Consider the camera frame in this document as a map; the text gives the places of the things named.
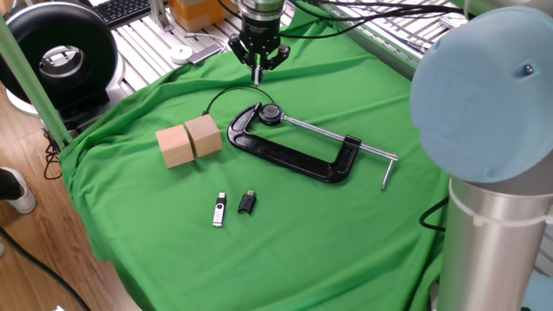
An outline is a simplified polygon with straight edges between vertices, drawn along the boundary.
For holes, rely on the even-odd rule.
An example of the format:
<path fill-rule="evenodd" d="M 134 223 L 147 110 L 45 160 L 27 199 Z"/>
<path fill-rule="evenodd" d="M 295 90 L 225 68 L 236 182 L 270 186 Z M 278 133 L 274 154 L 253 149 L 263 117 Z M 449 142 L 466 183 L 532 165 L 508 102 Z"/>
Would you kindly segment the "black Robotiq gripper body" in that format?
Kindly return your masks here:
<path fill-rule="evenodd" d="M 239 39 L 247 52 L 248 61 L 254 61 L 256 54 L 266 58 L 280 45 L 279 18 L 269 21 L 243 18 L 242 22 Z"/>

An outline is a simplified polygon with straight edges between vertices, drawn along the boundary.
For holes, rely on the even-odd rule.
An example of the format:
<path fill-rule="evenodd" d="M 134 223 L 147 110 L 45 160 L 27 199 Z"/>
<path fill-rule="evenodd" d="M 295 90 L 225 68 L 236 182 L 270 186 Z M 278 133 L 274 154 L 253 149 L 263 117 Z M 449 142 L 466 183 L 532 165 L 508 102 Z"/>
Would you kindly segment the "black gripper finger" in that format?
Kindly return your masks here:
<path fill-rule="evenodd" d="M 231 50 L 234 52 L 237 59 L 242 63 L 247 65 L 251 69 L 251 80 L 254 85 L 257 85 L 257 60 L 255 54 L 251 54 L 243 46 L 239 35 L 235 34 L 229 38 L 228 45 Z"/>
<path fill-rule="evenodd" d="M 272 58 L 269 55 L 262 55 L 260 57 L 259 69 L 257 70 L 257 83 L 260 84 L 263 81 L 263 76 L 280 66 L 285 60 L 289 58 L 290 47 L 285 44 L 280 44 L 277 48 L 277 53 Z"/>

